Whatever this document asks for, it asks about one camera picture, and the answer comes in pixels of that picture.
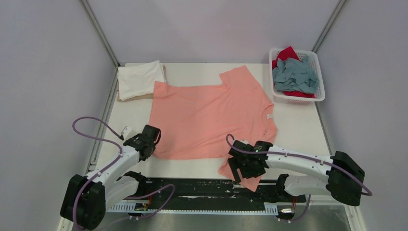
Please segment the white plastic basket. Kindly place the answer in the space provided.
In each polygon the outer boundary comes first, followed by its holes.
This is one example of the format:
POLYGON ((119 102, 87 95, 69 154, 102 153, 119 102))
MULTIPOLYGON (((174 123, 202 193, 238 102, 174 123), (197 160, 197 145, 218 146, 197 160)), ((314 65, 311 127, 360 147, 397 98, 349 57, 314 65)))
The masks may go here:
POLYGON ((322 73, 320 69, 320 63, 319 63, 318 56, 312 51, 294 49, 294 51, 296 52, 300 60, 302 60, 306 55, 309 56, 308 64, 312 69, 314 69, 314 71, 316 72, 316 75, 318 76, 319 86, 318 86, 317 92, 315 93, 315 97, 314 98, 302 98, 302 97, 286 96, 276 91, 274 83, 273 83, 273 79, 272 79, 271 64, 272 64, 272 61, 277 58, 278 54, 282 50, 284 49, 271 49, 269 52, 269 72, 270 72, 270 79, 271 79, 271 89, 272 89, 274 100, 277 102, 300 104, 300 105, 323 101, 325 99, 325 90, 324 90, 322 73))

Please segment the red t shirt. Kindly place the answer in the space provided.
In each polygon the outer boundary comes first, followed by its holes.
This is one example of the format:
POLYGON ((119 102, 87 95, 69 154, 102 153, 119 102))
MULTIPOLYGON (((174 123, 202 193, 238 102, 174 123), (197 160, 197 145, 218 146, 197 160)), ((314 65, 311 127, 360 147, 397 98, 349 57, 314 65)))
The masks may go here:
MULTIPOLYGON (((295 58, 299 61, 301 61, 298 57, 298 55, 296 54, 296 52, 294 51, 294 49, 292 47, 288 47, 284 50, 282 50, 277 58, 275 60, 272 61, 271 67, 272 69, 275 68, 276 62, 278 59, 281 59, 283 61, 285 61, 287 58, 295 58)), ((306 94, 306 93, 302 93, 299 91, 292 91, 292 92, 281 92, 282 94, 286 95, 286 96, 294 96, 294 97, 302 97, 302 98, 314 98, 315 94, 306 94)))

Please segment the right aluminium frame post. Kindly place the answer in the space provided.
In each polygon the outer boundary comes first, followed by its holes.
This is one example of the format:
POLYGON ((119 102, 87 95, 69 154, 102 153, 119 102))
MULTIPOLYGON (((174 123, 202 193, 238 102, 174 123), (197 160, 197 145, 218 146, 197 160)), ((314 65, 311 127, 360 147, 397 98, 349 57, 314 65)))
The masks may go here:
POLYGON ((327 36, 329 35, 332 27, 334 26, 334 24, 336 23, 338 17, 341 15, 343 9, 345 8, 345 6, 347 5, 349 1, 348 0, 339 0, 333 10, 333 12, 331 13, 329 19, 327 20, 325 26, 323 27, 315 45, 312 48, 312 51, 317 53, 319 51, 319 49, 321 48, 322 44, 324 43, 325 39, 327 38, 327 36))

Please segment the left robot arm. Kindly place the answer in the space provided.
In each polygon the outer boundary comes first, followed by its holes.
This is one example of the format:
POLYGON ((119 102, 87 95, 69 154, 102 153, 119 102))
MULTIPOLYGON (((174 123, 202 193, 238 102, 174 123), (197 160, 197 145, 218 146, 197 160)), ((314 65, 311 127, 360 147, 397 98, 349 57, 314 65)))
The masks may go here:
POLYGON ((94 230, 107 210, 121 200, 129 196, 142 199, 147 193, 147 179, 130 168, 149 158, 160 138, 160 129, 145 125, 141 133, 125 140, 119 154, 101 169, 74 175, 67 186, 61 217, 94 230))

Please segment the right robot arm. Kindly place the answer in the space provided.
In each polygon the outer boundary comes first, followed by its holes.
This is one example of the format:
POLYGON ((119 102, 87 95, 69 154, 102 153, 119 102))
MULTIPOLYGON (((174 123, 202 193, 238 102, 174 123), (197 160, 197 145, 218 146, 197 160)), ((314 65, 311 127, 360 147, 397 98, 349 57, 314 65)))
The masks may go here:
POLYGON ((266 141, 250 145, 235 140, 227 144, 231 155, 228 164, 237 183, 260 177, 269 168, 298 173, 279 175, 275 195, 281 201, 301 195, 329 195, 345 205, 360 206, 363 195, 372 196, 363 183, 365 171, 344 152, 337 151, 334 156, 310 155, 266 141))

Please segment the aluminium frame post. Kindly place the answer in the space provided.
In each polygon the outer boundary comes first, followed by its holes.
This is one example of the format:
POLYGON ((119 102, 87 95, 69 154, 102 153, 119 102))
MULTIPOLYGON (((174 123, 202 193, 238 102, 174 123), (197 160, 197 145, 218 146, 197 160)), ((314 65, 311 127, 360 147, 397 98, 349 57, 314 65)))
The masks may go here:
POLYGON ((319 51, 319 49, 321 48, 322 44, 324 43, 325 39, 327 38, 327 36, 329 35, 332 27, 334 26, 334 24, 336 23, 338 17, 341 15, 343 9, 345 8, 345 6, 347 5, 349 1, 348 0, 339 0, 333 10, 333 12, 331 13, 329 19, 327 20, 325 26, 323 27, 315 45, 312 48, 312 51, 317 53, 319 51))
POLYGON ((82 5, 86 16, 88 17, 88 19, 90 20, 90 23, 92 24, 98 38, 100 39, 105 51, 107 52, 110 60, 112 61, 112 63, 114 64, 114 66, 116 68, 118 68, 120 66, 120 63, 111 47, 111 45, 109 44, 109 41, 102 29, 102 27, 100 26, 100 23, 98 22, 98 19, 92 9, 91 4, 89 3, 88 0, 79 0, 80 4, 82 5))

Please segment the left aluminium frame post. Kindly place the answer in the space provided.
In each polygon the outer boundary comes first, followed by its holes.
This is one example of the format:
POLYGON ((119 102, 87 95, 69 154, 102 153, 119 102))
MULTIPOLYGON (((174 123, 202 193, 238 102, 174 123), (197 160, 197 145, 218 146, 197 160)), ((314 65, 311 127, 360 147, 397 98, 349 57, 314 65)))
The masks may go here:
POLYGON ((91 4, 89 3, 88 0, 79 0, 80 4, 82 5, 86 16, 88 17, 88 19, 90 20, 90 23, 92 24, 98 38, 100 39, 105 51, 107 52, 110 60, 112 61, 112 63, 114 64, 114 66, 116 68, 118 68, 120 66, 120 63, 111 47, 111 45, 109 44, 109 41, 102 29, 102 27, 100 26, 100 23, 98 22, 98 19, 92 9, 91 4))

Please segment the grey blue t shirt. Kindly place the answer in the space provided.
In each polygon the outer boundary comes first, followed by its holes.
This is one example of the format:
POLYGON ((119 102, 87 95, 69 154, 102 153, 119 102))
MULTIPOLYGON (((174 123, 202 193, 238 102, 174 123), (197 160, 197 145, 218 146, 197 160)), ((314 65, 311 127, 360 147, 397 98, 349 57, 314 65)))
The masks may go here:
POLYGON ((272 70, 272 78, 277 92, 299 91, 314 94, 319 86, 319 79, 314 69, 309 64, 309 56, 301 61, 287 58, 285 61, 278 59, 276 67, 272 70))

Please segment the salmon pink t shirt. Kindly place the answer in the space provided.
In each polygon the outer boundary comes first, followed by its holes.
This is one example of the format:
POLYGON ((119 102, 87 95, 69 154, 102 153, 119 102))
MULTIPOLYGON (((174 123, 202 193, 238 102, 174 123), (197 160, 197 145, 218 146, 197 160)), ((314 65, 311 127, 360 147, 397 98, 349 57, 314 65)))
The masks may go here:
POLYGON ((176 87, 156 82, 149 124, 162 159, 229 157, 228 134, 250 143, 274 142, 273 102, 246 66, 221 73, 220 85, 176 87))

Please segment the folded white t shirt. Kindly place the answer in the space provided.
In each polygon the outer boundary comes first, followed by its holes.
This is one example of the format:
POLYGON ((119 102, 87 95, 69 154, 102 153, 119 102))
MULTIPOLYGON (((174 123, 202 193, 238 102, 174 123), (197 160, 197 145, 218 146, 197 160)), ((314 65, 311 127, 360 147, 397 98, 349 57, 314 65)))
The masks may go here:
POLYGON ((121 100, 151 94, 155 82, 165 82, 162 64, 159 60, 137 65, 119 67, 118 94, 121 100))

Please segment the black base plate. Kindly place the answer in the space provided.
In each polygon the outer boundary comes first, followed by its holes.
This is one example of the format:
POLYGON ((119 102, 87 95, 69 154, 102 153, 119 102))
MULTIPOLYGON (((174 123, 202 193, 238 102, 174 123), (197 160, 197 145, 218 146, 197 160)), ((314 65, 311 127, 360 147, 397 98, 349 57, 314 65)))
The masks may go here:
POLYGON ((306 196, 293 197, 281 189, 279 180, 261 180, 253 192, 232 180, 193 178, 147 178, 140 173, 126 176, 139 182, 135 197, 150 194, 166 185, 174 185, 146 198, 147 208, 157 210, 261 211, 266 203, 305 203, 306 196))

